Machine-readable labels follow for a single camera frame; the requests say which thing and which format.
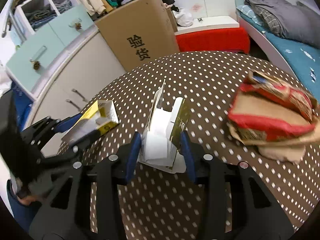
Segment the cabinet handle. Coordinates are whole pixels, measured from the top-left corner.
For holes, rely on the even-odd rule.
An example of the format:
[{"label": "cabinet handle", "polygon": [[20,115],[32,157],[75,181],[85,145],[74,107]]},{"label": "cabinet handle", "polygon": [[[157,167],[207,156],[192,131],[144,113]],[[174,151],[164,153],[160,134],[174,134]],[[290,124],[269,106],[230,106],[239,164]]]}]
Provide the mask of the cabinet handle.
[{"label": "cabinet handle", "polygon": [[69,24],[69,27],[75,28],[78,31],[78,30],[80,30],[82,28],[81,23],[82,23],[82,20],[80,18],[78,18],[77,20],[72,21]]},{"label": "cabinet handle", "polygon": [[30,62],[32,63],[32,68],[34,70],[39,70],[39,68],[41,67],[40,61],[38,60],[41,55],[47,50],[46,46],[42,46],[37,52],[36,54],[34,54],[34,56],[30,59]]},{"label": "cabinet handle", "polygon": [[79,112],[81,112],[81,108],[77,106],[74,102],[72,102],[70,99],[67,99],[66,102],[73,105]]},{"label": "cabinet handle", "polygon": [[80,96],[80,97],[82,98],[82,101],[84,101],[84,102],[86,102],[86,103],[88,102],[88,100],[87,100],[83,95],[81,95],[78,90],[76,90],[76,89],[73,88],[73,89],[71,89],[71,91],[74,92],[74,93],[76,93],[78,96]]}]

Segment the cardboard box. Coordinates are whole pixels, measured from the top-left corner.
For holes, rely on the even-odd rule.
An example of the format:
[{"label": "cardboard box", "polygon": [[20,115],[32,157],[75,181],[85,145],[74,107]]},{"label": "cardboard box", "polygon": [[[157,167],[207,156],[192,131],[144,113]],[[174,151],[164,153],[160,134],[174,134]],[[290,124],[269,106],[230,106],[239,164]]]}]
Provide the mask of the cardboard box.
[{"label": "cardboard box", "polygon": [[97,100],[84,112],[62,140],[69,145],[74,145],[93,132],[102,136],[118,124],[119,120],[113,101]]},{"label": "cardboard box", "polygon": [[172,10],[171,10],[171,8],[168,8],[166,10],[167,10],[167,14],[169,16],[173,31],[177,32],[178,31],[178,25],[177,25],[177,21],[176,21],[174,15],[173,15]]},{"label": "cardboard box", "polygon": [[134,0],[95,24],[126,71],[179,52],[162,0]]},{"label": "cardboard box", "polygon": [[155,93],[138,161],[169,173],[184,173],[186,164],[179,154],[180,134],[190,118],[190,109],[184,98],[176,98],[172,111],[161,109],[162,87]]}]

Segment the table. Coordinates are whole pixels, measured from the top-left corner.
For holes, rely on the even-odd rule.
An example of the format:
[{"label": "table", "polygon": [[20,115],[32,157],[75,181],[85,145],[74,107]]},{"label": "table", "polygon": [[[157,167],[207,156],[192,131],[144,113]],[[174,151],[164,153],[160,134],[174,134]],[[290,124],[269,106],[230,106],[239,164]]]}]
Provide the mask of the table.
[{"label": "table", "polygon": [[[248,55],[220,51],[183,52],[149,62],[114,80],[97,99],[114,101],[120,124],[96,141],[84,155],[85,164],[103,160],[129,143],[135,130],[142,133],[154,93],[164,79],[163,108],[170,111],[176,97],[187,99],[191,118],[187,125],[192,141],[223,162],[247,161],[281,204],[297,230],[319,200],[320,145],[308,144],[299,165],[262,157],[255,147],[233,139],[226,126],[228,108],[249,69],[280,77],[303,87],[292,76],[269,62]],[[96,188],[92,186],[91,223],[96,232]],[[137,163],[134,179],[119,186],[120,208],[128,239],[195,239],[202,210],[203,187],[186,174],[169,174]],[[228,197],[226,231],[231,229]]]}]

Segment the gray blanket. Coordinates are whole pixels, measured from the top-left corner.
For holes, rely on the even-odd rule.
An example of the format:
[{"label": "gray blanket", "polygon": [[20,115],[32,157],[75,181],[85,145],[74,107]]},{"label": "gray blanket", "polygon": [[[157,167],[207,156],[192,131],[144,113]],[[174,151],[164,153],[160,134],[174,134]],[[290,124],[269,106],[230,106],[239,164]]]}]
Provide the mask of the gray blanket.
[{"label": "gray blanket", "polygon": [[320,49],[320,16],[307,6],[292,5],[286,0],[245,0],[245,4],[258,15],[265,10],[274,15],[280,26],[279,33],[275,33],[277,36]]}]

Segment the white cabinet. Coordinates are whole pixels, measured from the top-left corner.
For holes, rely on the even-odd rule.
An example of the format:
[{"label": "white cabinet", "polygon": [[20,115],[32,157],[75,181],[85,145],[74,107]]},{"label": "white cabinet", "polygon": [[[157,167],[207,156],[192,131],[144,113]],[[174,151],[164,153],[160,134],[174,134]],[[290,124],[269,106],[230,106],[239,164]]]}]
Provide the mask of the white cabinet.
[{"label": "white cabinet", "polygon": [[[43,97],[36,113],[30,114],[27,125],[48,115],[53,119],[65,119],[79,113],[87,101],[124,73],[124,68],[106,41],[97,33],[65,66]],[[61,138],[62,135],[58,134],[47,143],[42,149],[45,156],[58,152]]]}]

